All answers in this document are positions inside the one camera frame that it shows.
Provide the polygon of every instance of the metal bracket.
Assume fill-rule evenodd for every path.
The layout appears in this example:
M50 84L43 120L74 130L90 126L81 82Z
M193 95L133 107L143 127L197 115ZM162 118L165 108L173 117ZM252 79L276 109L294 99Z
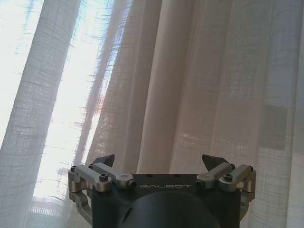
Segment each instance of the metal bracket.
M120 189L132 189L136 187L132 174L116 172L112 167L103 163L94 164L93 170L98 173L106 173Z
M225 173L230 173L233 168L234 165L223 162L207 173L198 174L195 185L200 189L212 189L219 178Z
M241 192L240 220L246 215L249 203L256 195L256 174L252 166L241 165L219 179L219 187L226 192Z
M87 197L91 197L91 190L95 187L98 192L111 190L112 181L121 189L134 188L136 182L133 175L115 172L103 163L72 166L68 171L69 198L76 202L77 210L85 220L92 225L92 209L88 205Z

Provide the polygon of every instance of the curtain fold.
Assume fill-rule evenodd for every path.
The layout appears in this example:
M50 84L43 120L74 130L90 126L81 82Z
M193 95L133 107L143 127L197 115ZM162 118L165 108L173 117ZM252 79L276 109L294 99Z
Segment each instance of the curtain fold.
M170 170L194 3L162 2L142 130L139 173L168 173Z
M0 149L1 223L27 221L80 1L45 1Z
M303 227L303 0L41 5L0 1L0 227L89 227L74 164L199 173L203 153L257 170L242 228Z

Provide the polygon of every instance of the sheer curtain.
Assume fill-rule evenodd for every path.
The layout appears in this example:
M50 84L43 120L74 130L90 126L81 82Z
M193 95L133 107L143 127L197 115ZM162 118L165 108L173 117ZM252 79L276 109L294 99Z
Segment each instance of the sheer curtain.
M243 228L304 225L303 0L0 1L0 227L89 227L67 171L253 165Z

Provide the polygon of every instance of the hex bolt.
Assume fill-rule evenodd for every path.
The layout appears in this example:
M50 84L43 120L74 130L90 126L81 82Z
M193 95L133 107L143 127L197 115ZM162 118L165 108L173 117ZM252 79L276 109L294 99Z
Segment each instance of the hex bolt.
M197 180L197 181L195 181L194 186L197 189L203 189L205 187L205 184L204 184L204 182Z
M76 168L76 166L73 165L73 166L71 167L71 171L72 171L72 172L75 172L75 168Z
M229 174L229 173L226 173L226 174L223 176L223 178L224 178L225 181L228 181L228 182L231 182L232 179L233 179L232 175Z
M108 174L106 174L106 173L101 173L100 176L99 176L99 180L100 180L101 182L107 181L107 180L108 180Z

